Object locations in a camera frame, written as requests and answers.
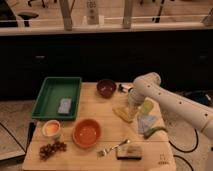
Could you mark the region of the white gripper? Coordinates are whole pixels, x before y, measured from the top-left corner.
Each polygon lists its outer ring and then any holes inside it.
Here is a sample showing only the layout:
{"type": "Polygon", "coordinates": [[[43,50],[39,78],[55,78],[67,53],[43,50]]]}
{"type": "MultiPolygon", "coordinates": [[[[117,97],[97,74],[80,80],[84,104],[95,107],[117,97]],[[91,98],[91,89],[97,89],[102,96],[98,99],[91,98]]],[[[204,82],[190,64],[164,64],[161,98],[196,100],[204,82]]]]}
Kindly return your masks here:
{"type": "MultiPolygon", "coordinates": [[[[128,96],[128,102],[131,106],[139,106],[142,103],[142,97],[138,94],[130,94],[128,96]]],[[[125,109],[126,115],[128,117],[131,117],[132,119],[134,119],[134,117],[136,116],[138,112],[137,107],[130,108],[129,106],[127,106],[124,109],[125,109]]]]}

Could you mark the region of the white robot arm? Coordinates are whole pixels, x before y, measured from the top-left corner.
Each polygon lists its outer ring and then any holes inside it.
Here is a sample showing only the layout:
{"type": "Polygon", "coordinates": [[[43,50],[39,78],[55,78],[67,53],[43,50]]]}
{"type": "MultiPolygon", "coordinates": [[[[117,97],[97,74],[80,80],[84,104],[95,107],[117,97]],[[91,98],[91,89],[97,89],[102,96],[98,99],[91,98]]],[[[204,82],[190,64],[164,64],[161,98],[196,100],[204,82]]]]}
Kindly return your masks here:
{"type": "Polygon", "coordinates": [[[156,72],[136,77],[128,94],[128,102],[138,106],[145,97],[149,97],[167,110],[179,114],[194,128],[213,140],[213,108],[172,93],[162,88],[160,84],[161,77],[156,72]]]}

